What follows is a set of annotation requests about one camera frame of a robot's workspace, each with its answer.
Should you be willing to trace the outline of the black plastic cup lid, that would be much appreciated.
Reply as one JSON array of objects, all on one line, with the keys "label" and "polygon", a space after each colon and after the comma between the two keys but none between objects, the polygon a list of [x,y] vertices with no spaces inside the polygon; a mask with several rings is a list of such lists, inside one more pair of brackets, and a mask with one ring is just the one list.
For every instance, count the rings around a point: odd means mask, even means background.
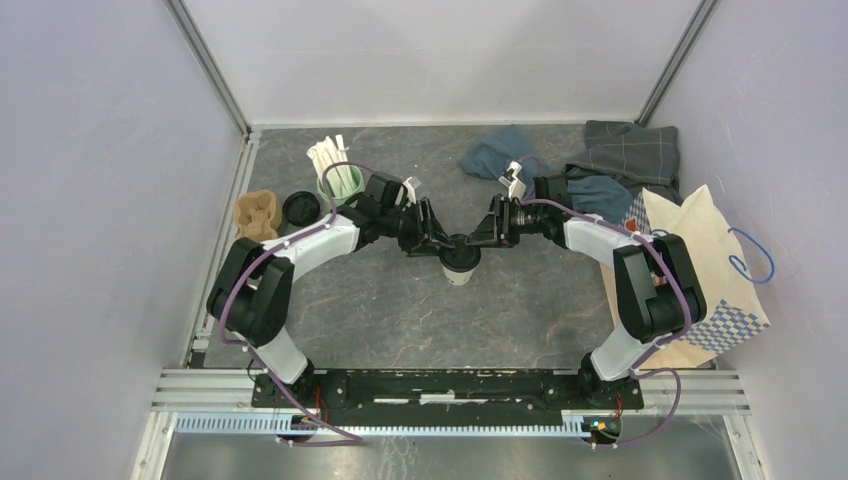
[{"label": "black plastic cup lid", "polygon": [[439,260],[442,266],[451,272],[467,273],[473,271],[480,263],[482,254],[480,248],[467,243],[466,234],[453,234],[450,236],[451,248],[442,249]]}]

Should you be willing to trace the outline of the white paper coffee cup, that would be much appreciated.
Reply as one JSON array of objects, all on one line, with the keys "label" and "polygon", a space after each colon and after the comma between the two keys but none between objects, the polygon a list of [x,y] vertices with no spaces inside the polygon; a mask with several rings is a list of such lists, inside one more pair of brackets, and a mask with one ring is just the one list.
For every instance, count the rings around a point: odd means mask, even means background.
[{"label": "white paper coffee cup", "polygon": [[466,285],[475,271],[475,267],[454,270],[450,266],[443,266],[442,269],[446,279],[453,286]]}]

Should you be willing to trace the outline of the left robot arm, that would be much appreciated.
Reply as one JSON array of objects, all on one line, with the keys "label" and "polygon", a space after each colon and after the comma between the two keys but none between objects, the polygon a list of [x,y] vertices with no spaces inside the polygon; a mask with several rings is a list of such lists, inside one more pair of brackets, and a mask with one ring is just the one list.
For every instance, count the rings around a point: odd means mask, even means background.
[{"label": "left robot arm", "polygon": [[275,375],[275,392],[290,407],[314,394],[304,374],[310,362],[285,329],[294,283],[315,268],[381,239],[396,240],[406,255],[437,256],[454,249],[426,198],[409,180],[378,172],[363,191],[316,224],[276,240],[237,240],[206,300],[225,343],[244,346]]}]

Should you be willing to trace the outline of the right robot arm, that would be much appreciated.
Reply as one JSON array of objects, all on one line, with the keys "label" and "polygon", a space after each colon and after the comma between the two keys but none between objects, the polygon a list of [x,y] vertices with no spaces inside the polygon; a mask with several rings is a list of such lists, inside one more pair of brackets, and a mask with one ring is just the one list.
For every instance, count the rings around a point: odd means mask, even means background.
[{"label": "right robot arm", "polygon": [[612,269],[619,323],[584,357],[577,382],[580,400],[602,408],[617,396],[617,381],[704,319],[705,296],[680,236],[646,236],[576,212],[562,173],[534,177],[533,189],[529,200],[496,195],[467,242],[510,248],[524,235],[541,234]]}]

